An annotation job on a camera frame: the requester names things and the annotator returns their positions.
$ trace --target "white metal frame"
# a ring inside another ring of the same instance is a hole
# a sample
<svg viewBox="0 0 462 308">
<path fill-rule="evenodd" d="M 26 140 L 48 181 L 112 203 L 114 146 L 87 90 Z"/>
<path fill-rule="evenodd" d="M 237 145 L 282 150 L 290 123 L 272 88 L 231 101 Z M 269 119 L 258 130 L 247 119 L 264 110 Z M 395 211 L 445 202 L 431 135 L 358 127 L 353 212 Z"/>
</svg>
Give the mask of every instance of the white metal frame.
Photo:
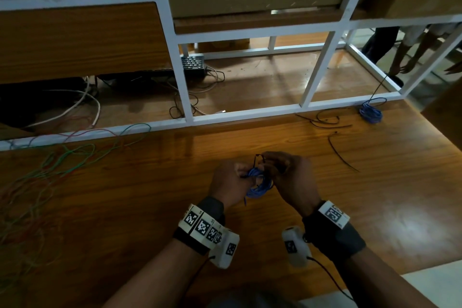
<svg viewBox="0 0 462 308">
<path fill-rule="evenodd" d="M 343 0 L 340 9 L 343 11 L 342 18 L 336 22 L 313 23 L 302 25 L 289 25 L 277 27 L 261 27 L 251 29 L 238 29 L 218 32 L 202 32 L 191 34 L 176 34 L 173 24 L 172 15 L 170 12 L 169 0 L 0 0 L 0 11 L 7 10 L 24 10 L 35 8 L 51 8 L 51 7 L 78 7 L 89 5 L 108 5 L 121 3 L 136 3 L 154 1 L 157 4 L 162 28 L 165 34 L 165 40 L 170 54 L 170 60 L 175 72 L 176 83 L 178 85 L 179 94 L 182 106 L 185 112 L 185 118 L 169 119 L 164 121 L 145 123 L 150 126 L 151 130 L 164 130 L 180 128 L 192 125 L 213 124 L 221 122 L 230 122 L 240 119 L 260 118 L 275 115 L 282 115 L 296 112 L 306 112 L 321 110 L 325 108 L 345 107 L 351 105 L 359 105 L 369 99 L 369 96 L 357 96 L 344 99 L 333 99 L 326 101 L 311 101 L 312 97 L 324 76 L 327 64 L 331 59 L 335 49 L 345 48 L 361 65 L 363 65 L 377 80 L 382 81 L 385 74 L 373 63 L 371 63 L 357 48 L 351 45 L 351 40 L 356 29 L 371 28 L 371 27 L 386 27 L 386 26 L 407 26 L 430 23 L 443 22 L 462 22 L 462 14 L 458 15 L 442 15 L 433 17 L 421 17 L 413 19 L 361 19 L 350 20 L 350 17 L 358 3 L 358 0 Z M 325 43 L 304 44 L 293 46 L 275 46 L 276 37 L 280 35 L 292 35 L 313 32 L 329 32 Z M 200 54 L 188 54 L 187 43 L 199 43 L 208 41 L 231 40 L 241 38 L 259 38 L 270 37 L 267 48 L 247 49 L 239 51 L 223 51 L 202 54 L 205 59 L 216 58 L 236 58 L 245 56 L 273 55 L 302 51 L 319 51 L 320 56 L 316 62 L 313 73 L 309 79 L 308 85 L 303 93 L 300 104 L 265 107 L 260 109 L 251 109 L 237 112 L 216 113 L 206 116 L 193 116 L 188 109 L 189 94 L 182 67 L 181 57 L 179 56 L 178 45 L 182 46 L 184 55 L 198 56 Z M 439 62 L 447 53 L 462 39 L 462 26 L 460 26 L 446 42 L 438 49 L 430 59 L 419 68 L 416 74 L 408 81 L 405 86 L 400 89 L 392 80 L 385 78 L 384 86 L 390 92 L 380 94 L 381 97 L 386 97 L 388 100 L 403 99 L 409 92 L 431 71 L 431 69 Z M 128 125 L 109 127 L 114 134 L 120 134 Z M 146 131 L 146 125 L 136 125 L 128 130 L 126 134 L 134 134 Z M 90 130 L 87 133 L 79 136 L 83 132 L 68 133 L 70 137 L 62 135 L 47 135 L 35 138 L 21 138 L 14 141 L 0 142 L 0 150 L 17 148 L 20 146 L 40 146 L 60 142 L 80 141 L 87 139 L 103 138 L 113 136 L 104 130 Z"/>
</svg>

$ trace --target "person's leg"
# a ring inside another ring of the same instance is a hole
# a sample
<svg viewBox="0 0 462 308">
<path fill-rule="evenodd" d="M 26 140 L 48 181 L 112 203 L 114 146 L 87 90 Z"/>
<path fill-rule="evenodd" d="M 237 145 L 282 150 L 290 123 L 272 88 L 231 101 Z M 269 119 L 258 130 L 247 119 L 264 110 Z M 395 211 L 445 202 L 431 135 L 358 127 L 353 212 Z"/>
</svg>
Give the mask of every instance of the person's leg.
<svg viewBox="0 0 462 308">
<path fill-rule="evenodd" d="M 395 44 L 399 29 L 398 26 L 376 28 L 375 33 L 363 46 L 361 52 L 376 64 Z"/>
</svg>

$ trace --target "person's foot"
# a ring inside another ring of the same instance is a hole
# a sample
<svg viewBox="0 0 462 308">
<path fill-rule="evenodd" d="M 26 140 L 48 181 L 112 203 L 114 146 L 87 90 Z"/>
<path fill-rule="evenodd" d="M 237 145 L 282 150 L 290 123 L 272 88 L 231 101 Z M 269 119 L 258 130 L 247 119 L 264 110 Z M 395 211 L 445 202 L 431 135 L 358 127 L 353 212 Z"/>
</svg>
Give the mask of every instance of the person's foot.
<svg viewBox="0 0 462 308">
<path fill-rule="evenodd" d="M 404 82 L 401 79 L 399 79 L 397 76 L 390 76 L 390 79 L 394 81 L 396 84 L 398 84 L 400 88 L 403 87 Z"/>
</svg>

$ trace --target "wooden table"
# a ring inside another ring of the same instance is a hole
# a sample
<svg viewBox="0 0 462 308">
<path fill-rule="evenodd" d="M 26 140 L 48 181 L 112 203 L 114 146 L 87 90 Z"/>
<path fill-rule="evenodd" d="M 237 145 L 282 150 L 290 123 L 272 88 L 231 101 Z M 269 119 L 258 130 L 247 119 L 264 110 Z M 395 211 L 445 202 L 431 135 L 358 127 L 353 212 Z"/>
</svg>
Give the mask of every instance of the wooden table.
<svg viewBox="0 0 462 308">
<path fill-rule="evenodd" d="M 359 173 L 329 146 L 332 130 L 295 115 L 150 133 L 77 170 L 42 211 L 43 255 L 58 253 L 58 259 L 22 277 L 0 296 L 0 306 L 100 306 L 170 240 L 189 203 L 206 195 L 220 160 L 252 161 L 265 150 L 310 156 L 321 196 L 346 211 L 368 245 L 400 274 L 461 259 L 462 153 L 405 101 L 382 108 L 377 125 L 353 108 L 322 114 L 353 124 L 332 142 Z M 0 181 L 36 168 L 56 148 L 2 153 Z M 317 265 L 289 265 L 281 231 L 295 224 L 300 217 L 276 190 L 235 206 L 226 223 L 241 237 L 233 263 L 228 270 L 207 264 L 188 299 L 207 302 L 254 284 L 293 299 L 335 290 Z M 334 266 L 312 252 L 339 279 Z M 7 259 L 14 261 L 13 255 Z"/>
</svg>

